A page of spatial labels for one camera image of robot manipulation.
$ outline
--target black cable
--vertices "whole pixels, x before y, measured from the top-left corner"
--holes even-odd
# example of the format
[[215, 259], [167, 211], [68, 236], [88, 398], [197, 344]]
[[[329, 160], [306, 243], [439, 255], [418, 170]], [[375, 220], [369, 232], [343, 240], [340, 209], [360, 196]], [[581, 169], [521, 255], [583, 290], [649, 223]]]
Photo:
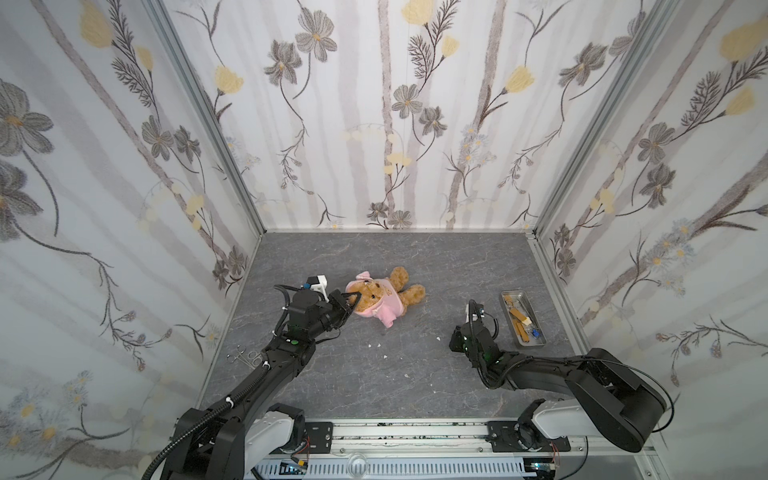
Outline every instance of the black cable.
[[493, 319], [493, 335], [491, 336], [491, 338], [496, 340], [496, 337], [498, 336], [498, 320], [496, 319], [495, 316], [491, 315], [488, 312], [485, 312], [485, 315], [488, 315]]
[[250, 470], [250, 472], [251, 472], [251, 473], [253, 473], [253, 477], [254, 477], [256, 480], [264, 480], [264, 477], [263, 477], [263, 476], [261, 476], [261, 474], [259, 473], [259, 471], [258, 471], [258, 470], [256, 470], [256, 467], [253, 467], [253, 468]]
[[569, 473], [565, 477], [560, 478], [560, 480], [565, 480], [566, 478], [576, 475], [578, 471], [581, 470], [581, 467], [583, 467], [584, 464], [587, 463], [587, 457], [589, 456], [589, 439], [587, 437], [584, 437], [584, 441], [587, 443], [587, 449], [584, 450], [584, 457], [581, 459], [581, 465], [579, 465], [573, 472]]
[[512, 370], [518, 368], [520, 365], [523, 365], [525, 363], [531, 362], [534, 359], [535, 359], [535, 357], [526, 356], [524, 359], [519, 360], [519, 361], [517, 361], [515, 363], [512, 363], [510, 366], [508, 366], [507, 368], [504, 369], [504, 371], [502, 372], [501, 375], [499, 375], [498, 380], [496, 380], [496, 383], [493, 384], [492, 386], [489, 386], [488, 388], [490, 388], [491, 390], [496, 390], [497, 388], [500, 388], [502, 385], [504, 385], [504, 382], [507, 381], [507, 375], [509, 375], [509, 373]]
[[199, 432], [203, 427], [205, 427], [206, 425], [211, 423], [213, 420], [215, 420], [216, 417], [226, 412], [227, 410], [234, 408], [235, 405], [240, 403], [259, 384], [261, 384], [262, 380], [264, 380], [264, 377], [266, 376], [266, 373], [269, 371], [270, 371], [270, 366], [267, 364], [263, 365], [261, 374], [259, 374], [259, 376], [255, 378], [255, 380], [253, 380], [250, 384], [246, 385], [238, 393], [229, 394], [227, 397], [227, 402], [216, 407], [215, 410], [211, 410], [210, 412], [208, 412], [202, 419], [198, 420], [189, 429], [187, 429], [186, 432], [182, 433], [178, 437], [171, 440], [170, 443], [160, 453], [157, 454], [154, 460], [152, 460], [152, 462], [147, 467], [147, 470], [144, 471], [144, 474], [141, 476], [141, 480], [151, 480], [152, 475], [154, 474], [154, 471], [157, 470], [157, 467], [159, 467], [160, 463], [162, 463], [163, 460], [165, 460], [166, 457], [168, 457], [171, 451], [173, 451], [176, 447], [178, 447], [179, 444], [181, 444], [182, 441], [185, 440], [188, 436]]
[[336, 336], [331, 336], [327, 339], [317, 340], [315, 342], [315, 345], [319, 345], [320, 343], [327, 342], [328, 340], [335, 340], [341, 336], [341, 329], [339, 329], [339, 333]]
[[664, 391], [664, 395], [666, 395], [666, 396], [667, 396], [667, 398], [668, 398], [668, 399], [669, 399], [669, 401], [670, 401], [670, 418], [669, 418], [669, 420], [667, 420], [667, 423], [665, 423], [663, 427], [660, 427], [659, 429], [655, 429], [655, 430], [652, 430], [652, 431], [651, 431], [651, 433], [661, 432], [662, 430], [664, 430], [666, 427], [668, 427], [668, 426], [669, 426], [669, 425], [672, 423], [672, 419], [674, 418], [674, 400], [672, 400], [672, 396], [671, 396], [671, 395], [670, 395], [670, 393], [667, 391], [667, 389], [665, 389], [665, 388], [664, 388], [664, 386], [663, 386], [663, 385], [661, 385], [661, 384], [660, 384], [660, 383], [659, 383], [659, 382], [658, 382], [658, 381], [657, 381], [657, 380], [656, 380], [654, 377], [652, 377], [652, 376], [648, 375], [646, 372], [644, 372], [644, 371], [642, 371], [642, 370], [640, 370], [640, 369], [636, 369], [636, 368], [634, 368], [633, 366], [624, 365], [622, 362], [614, 362], [613, 360], [606, 360], [606, 359], [594, 359], [594, 358], [588, 357], [588, 358], [585, 358], [584, 360], [577, 360], [577, 362], [602, 362], [602, 363], [613, 363], [614, 365], [621, 365], [621, 366], [625, 366], [625, 367], [627, 367], [627, 368], [628, 368], [628, 369], [630, 369], [630, 370], [634, 370], [635, 372], [638, 372], [638, 373], [642, 373], [642, 374], [643, 374], [643, 375], [645, 375], [647, 378], [649, 378], [649, 379], [653, 380], [653, 382], [654, 382], [656, 385], [658, 385], [658, 386], [659, 386], [659, 388], [661, 388], [661, 389]]
[[280, 316], [280, 319], [277, 320], [277, 324], [275, 325], [274, 335], [279, 336], [280, 330], [283, 328], [283, 322], [285, 322], [288, 317], [288, 307], [290, 306], [290, 294], [287, 289], [292, 289], [292, 287], [287, 285], [275, 285], [274, 288], [283, 294], [283, 298], [286, 302], [283, 307], [283, 315]]

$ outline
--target stainless steel tray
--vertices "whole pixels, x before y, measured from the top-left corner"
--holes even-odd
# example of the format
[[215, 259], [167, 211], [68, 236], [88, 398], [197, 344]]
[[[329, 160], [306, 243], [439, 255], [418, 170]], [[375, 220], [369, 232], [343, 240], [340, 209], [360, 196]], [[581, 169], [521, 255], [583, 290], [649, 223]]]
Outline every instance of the stainless steel tray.
[[[504, 315], [507, 318], [509, 329], [515, 335], [519, 346], [542, 346], [547, 344], [547, 337], [544, 335], [544, 330], [541, 329], [541, 325], [539, 325], [536, 314], [533, 311], [531, 301], [528, 299], [528, 295], [524, 291], [504, 290], [499, 296], [499, 299], [502, 302], [502, 310], [504, 310]], [[513, 319], [512, 314], [509, 312], [510, 307], [518, 309], [520, 313], [531, 319], [533, 328], [539, 331], [538, 338], [534, 337], [533, 335], [528, 335], [528, 341], [523, 341], [520, 334], [517, 332], [517, 330], [515, 330], [515, 319]]]

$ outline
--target wall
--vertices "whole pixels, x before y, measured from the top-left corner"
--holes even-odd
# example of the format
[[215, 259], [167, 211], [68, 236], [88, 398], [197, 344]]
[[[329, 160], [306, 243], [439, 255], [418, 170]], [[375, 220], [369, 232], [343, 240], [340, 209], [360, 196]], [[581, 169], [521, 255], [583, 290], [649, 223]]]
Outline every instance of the wall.
[[0, 5], [0, 464], [138, 478], [256, 237], [141, 4]]
[[682, 2], [541, 237], [593, 346], [677, 399], [677, 480], [768, 467], [766, 14]]
[[530, 228], [652, 2], [166, 0], [268, 228]]

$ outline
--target brown teddy bear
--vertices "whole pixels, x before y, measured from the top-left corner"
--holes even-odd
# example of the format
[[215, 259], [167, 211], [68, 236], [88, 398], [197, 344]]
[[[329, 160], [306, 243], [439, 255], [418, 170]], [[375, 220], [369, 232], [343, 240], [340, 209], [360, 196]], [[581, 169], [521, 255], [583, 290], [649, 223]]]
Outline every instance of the brown teddy bear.
[[349, 282], [347, 293], [360, 292], [362, 297], [355, 307], [360, 316], [375, 316], [384, 326], [389, 328], [392, 321], [405, 314], [408, 305], [416, 305], [426, 295], [421, 285], [411, 285], [406, 291], [402, 288], [408, 283], [408, 272], [402, 266], [396, 266], [389, 278], [373, 279], [369, 272], [357, 276], [357, 280]]

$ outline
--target metal frame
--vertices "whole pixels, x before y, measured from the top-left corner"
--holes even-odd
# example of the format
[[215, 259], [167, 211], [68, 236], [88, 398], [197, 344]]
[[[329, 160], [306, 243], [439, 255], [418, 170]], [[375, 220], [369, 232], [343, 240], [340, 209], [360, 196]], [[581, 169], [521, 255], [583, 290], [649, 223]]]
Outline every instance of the metal frame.
[[538, 265], [541, 276], [544, 277], [544, 285], [547, 286], [549, 296], [552, 297], [554, 309], [557, 310], [560, 321], [565, 328], [565, 334], [571, 341], [571, 347], [573, 347], [574, 352], [578, 355], [584, 355], [589, 352], [592, 345], [578, 320], [576, 310], [573, 304], [571, 304], [571, 299], [568, 298], [563, 283], [558, 278], [554, 268], [552, 268], [547, 254], [544, 252], [544, 247], [534, 235], [529, 234], [526, 237], [528, 238], [528, 245], [531, 248], [534, 260], [536, 260], [536, 265]]
[[650, 10], [648, 18], [638, 32], [637, 39], [633, 42], [627, 54], [627, 59], [621, 62], [616, 78], [614, 78], [611, 86], [608, 88], [606, 95], [603, 97], [600, 106], [595, 111], [587, 127], [587, 131], [574, 149], [571, 159], [563, 170], [563, 174], [558, 179], [552, 194], [547, 199], [534, 229], [537, 235], [550, 227], [555, 214], [575, 185], [576, 178], [581, 172], [581, 168], [587, 162], [592, 148], [618, 109], [632, 81], [637, 77], [637, 73], [642, 68], [643, 63], [650, 56], [656, 41], [661, 38], [679, 2], [680, 0], [657, 0], [654, 7]]
[[[264, 235], [259, 235], [256, 240], [256, 246], [253, 248], [253, 252], [250, 254], [250, 263], [246, 267], [246, 269], [243, 271], [243, 278], [248, 279], [250, 276], [250, 270], [253, 268], [253, 265], [256, 263], [256, 253], [259, 251], [259, 247], [261, 246], [261, 240], [263, 240]], [[224, 324], [224, 328], [222, 329], [223, 332], [229, 332], [230, 331], [230, 324], [232, 323], [232, 320], [235, 317], [235, 310], [237, 310], [237, 304], [240, 303], [240, 297], [243, 295], [243, 288], [237, 289], [237, 295], [235, 296], [235, 301], [232, 302], [232, 308], [230, 309], [230, 313], [227, 316], [227, 322]], [[221, 348], [224, 345], [223, 339], [219, 341], [219, 344], [216, 346], [216, 352], [214, 352], [214, 357], [210, 361], [210, 366], [208, 367], [208, 372], [205, 374], [205, 380], [203, 381], [203, 386], [200, 387], [200, 393], [197, 394], [197, 399], [195, 400], [194, 406], [196, 409], [199, 409], [202, 406], [203, 403], [203, 397], [205, 395], [205, 391], [208, 390], [208, 382], [210, 381], [210, 374], [214, 371], [214, 366], [216, 365], [217, 360], [219, 359], [219, 355], [221, 354]]]
[[204, 93], [205, 90], [195, 74], [187, 53], [184, 51], [184, 47], [181, 45], [181, 40], [178, 33], [176, 33], [174, 24], [168, 16], [168, 10], [166, 10], [162, 0], [141, 0], [141, 2], [149, 14], [150, 22], [152, 22], [157, 36], [160, 37], [166, 53], [170, 56], [171, 63], [174, 65], [174, 70], [178, 74], [184, 90], [187, 92], [190, 103], [203, 122], [208, 137], [213, 142], [214, 149], [222, 160], [223, 168], [227, 172], [227, 178], [230, 179], [235, 194], [243, 205], [250, 226], [256, 235], [264, 235], [266, 228], [261, 221], [261, 217], [259, 217], [256, 206], [251, 201], [250, 192], [240, 176], [237, 162], [235, 162], [232, 152], [227, 147], [227, 142], [224, 140], [224, 135], [221, 132], [219, 122], [216, 120], [216, 115], [210, 105], [210, 101]]
[[[318, 458], [346, 456], [360, 452], [366, 457], [396, 454], [404, 458], [436, 458], [446, 454], [462, 457], [492, 457], [510, 454], [494, 453], [489, 442], [487, 422], [517, 420], [509, 418], [470, 419], [307, 419], [307, 422], [332, 422], [331, 453]], [[582, 456], [583, 437], [568, 437], [570, 452], [564, 456]], [[654, 455], [655, 449], [646, 445], [640, 453], [626, 452], [601, 436], [589, 437], [589, 455]], [[514, 456], [540, 457], [537, 452], [516, 452]]]

